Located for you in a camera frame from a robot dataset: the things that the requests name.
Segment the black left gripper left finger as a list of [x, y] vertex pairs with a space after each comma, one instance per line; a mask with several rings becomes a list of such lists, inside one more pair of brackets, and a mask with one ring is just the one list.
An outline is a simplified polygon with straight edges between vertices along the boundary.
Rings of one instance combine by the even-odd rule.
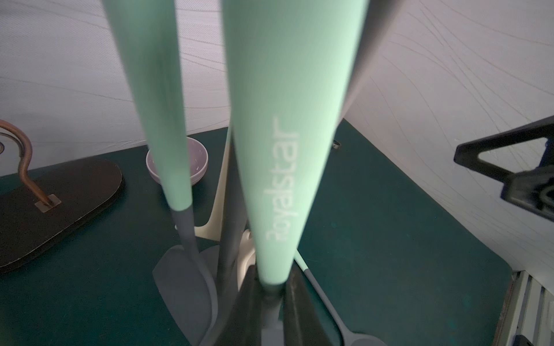
[[229, 318], [215, 345], [261, 345], [263, 287], [256, 265], [248, 268]]

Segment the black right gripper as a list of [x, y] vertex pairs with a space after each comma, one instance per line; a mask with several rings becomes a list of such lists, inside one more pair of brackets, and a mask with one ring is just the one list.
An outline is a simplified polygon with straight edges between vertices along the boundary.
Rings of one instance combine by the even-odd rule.
[[[511, 172], [479, 158], [492, 151], [538, 138], [546, 140], [537, 167]], [[504, 184], [501, 199], [549, 221], [553, 220], [553, 116], [496, 135], [460, 144], [454, 154], [457, 164]]]

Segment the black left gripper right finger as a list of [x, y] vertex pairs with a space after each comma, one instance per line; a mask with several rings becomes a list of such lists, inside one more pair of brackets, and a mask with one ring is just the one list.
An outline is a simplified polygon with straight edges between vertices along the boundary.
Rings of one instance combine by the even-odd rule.
[[284, 344], [332, 345], [320, 323], [300, 267], [293, 263], [284, 291]]

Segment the mint grey spatula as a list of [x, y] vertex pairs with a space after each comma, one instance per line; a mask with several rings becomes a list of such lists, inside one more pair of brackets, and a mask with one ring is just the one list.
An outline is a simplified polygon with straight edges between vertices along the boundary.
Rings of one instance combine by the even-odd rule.
[[294, 257], [332, 147], [367, 1], [223, 1], [232, 142], [255, 245], [218, 345], [328, 345]]
[[294, 255], [294, 260], [297, 265], [300, 267], [304, 276], [308, 279], [311, 286], [314, 288], [315, 292], [319, 296], [320, 300], [325, 305], [327, 312], [333, 318], [335, 325], [337, 326], [342, 340], [342, 345], [344, 346], [386, 346], [386, 344], [379, 338], [364, 334], [352, 332], [348, 327], [346, 327], [342, 318], [340, 318], [338, 312], [336, 311], [333, 304], [330, 302], [329, 298], [320, 287], [314, 275], [311, 273], [307, 263], [304, 261], [299, 251], [296, 251]]
[[215, 323], [218, 302], [195, 235], [175, 3], [102, 5], [180, 238], [156, 264], [154, 281], [186, 339], [200, 345]]

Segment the grey cream handled spoon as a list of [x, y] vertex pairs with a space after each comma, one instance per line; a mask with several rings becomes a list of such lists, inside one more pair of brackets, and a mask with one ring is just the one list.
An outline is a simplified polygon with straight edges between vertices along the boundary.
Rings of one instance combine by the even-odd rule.
[[399, 1], [223, 1], [231, 129], [262, 287], [281, 290], [341, 118]]

